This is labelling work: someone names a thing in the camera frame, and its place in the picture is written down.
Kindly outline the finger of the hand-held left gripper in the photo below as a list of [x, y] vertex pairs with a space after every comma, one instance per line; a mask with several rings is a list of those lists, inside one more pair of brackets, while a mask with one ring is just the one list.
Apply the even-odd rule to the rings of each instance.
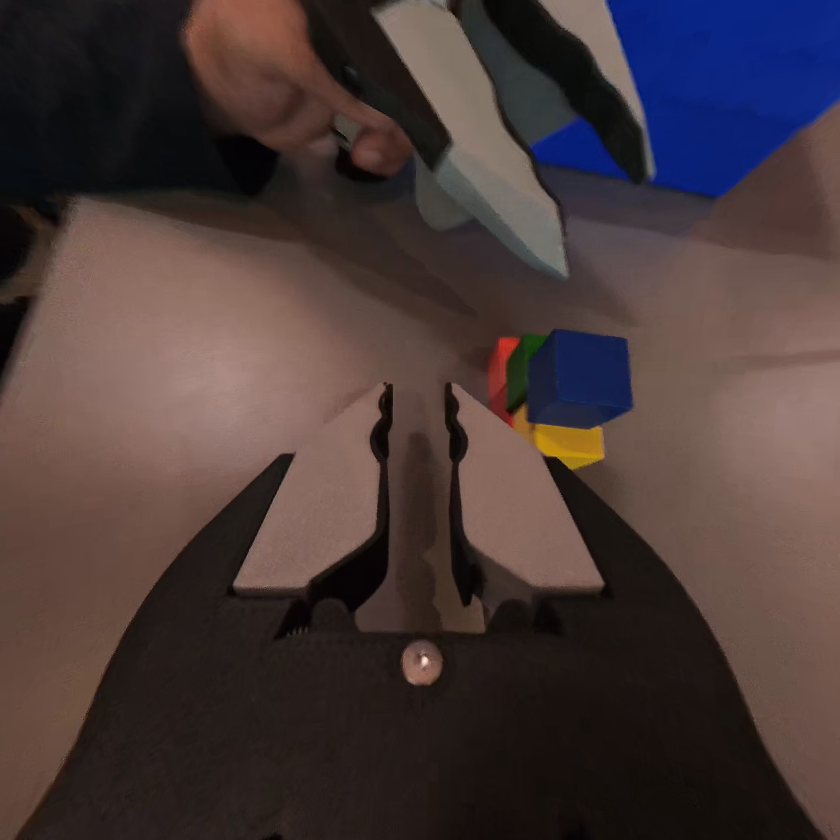
[[440, 2], [389, 2], [373, 17], [443, 124], [435, 163], [415, 162], [424, 222], [475, 219], [532, 268], [569, 275], [560, 209], [502, 118], [496, 89], [457, 17]]
[[527, 147], [577, 119], [633, 183], [656, 173], [644, 107], [607, 2], [462, 1], [458, 21]]

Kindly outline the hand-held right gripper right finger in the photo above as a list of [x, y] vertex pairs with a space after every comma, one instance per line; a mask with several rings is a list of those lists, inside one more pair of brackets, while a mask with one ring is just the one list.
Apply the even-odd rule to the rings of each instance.
[[462, 604], [601, 594], [602, 575], [539, 451], [453, 382], [445, 425], [451, 569]]

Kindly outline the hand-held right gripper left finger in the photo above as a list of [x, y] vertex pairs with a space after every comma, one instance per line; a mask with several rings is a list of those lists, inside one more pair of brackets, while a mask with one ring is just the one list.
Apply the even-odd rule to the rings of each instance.
[[237, 595], [359, 608], [388, 564], [393, 386], [381, 383], [294, 454], [237, 573]]

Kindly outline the yellow wooden cube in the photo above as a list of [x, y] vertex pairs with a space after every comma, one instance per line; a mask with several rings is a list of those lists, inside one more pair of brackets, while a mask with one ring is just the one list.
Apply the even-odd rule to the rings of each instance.
[[606, 455], [602, 427], [580, 429], [531, 423], [527, 404], [510, 415], [510, 425], [543, 456], [558, 459], [572, 470], [603, 461]]

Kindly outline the blue plastic bin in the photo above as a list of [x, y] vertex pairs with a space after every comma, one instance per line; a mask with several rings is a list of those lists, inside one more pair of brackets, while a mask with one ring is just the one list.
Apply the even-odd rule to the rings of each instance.
[[838, 1], [609, 2], [653, 183], [718, 197], [839, 99]]

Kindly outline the green wooden cube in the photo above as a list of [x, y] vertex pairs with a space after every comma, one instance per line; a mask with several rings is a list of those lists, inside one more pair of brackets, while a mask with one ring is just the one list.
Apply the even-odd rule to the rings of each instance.
[[506, 366], [506, 409], [514, 414], [527, 401], [529, 365], [534, 354], [543, 346], [545, 334], [526, 333], [514, 344]]

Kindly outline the blue wooden cube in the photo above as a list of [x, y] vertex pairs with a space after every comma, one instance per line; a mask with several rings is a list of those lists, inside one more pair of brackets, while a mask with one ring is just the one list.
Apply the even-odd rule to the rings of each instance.
[[634, 409], [625, 338], [554, 330], [528, 365], [531, 424], [590, 429]]

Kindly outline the orange wooden cube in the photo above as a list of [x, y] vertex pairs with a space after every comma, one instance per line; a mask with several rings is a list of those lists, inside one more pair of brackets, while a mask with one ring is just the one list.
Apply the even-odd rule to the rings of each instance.
[[508, 381], [508, 361], [518, 347], [519, 337], [502, 337], [496, 341], [487, 363], [488, 396], [493, 398], [506, 391]]

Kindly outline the person's left forearm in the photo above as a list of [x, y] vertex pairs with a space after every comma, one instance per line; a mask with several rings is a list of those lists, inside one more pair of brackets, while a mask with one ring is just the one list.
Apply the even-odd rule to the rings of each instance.
[[182, 49], [191, 2], [1, 6], [1, 193], [258, 195], [278, 155], [218, 135]]

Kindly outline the person's left hand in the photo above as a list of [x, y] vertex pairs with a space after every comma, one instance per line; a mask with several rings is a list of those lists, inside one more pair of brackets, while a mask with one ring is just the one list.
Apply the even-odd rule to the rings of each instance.
[[325, 140], [343, 117], [358, 126], [351, 158], [361, 169], [391, 176], [413, 157], [393, 120], [331, 77], [310, 43], [299, 2], [194, 2], [182, 47], [217, 136], [248, 137], [294, 154]]

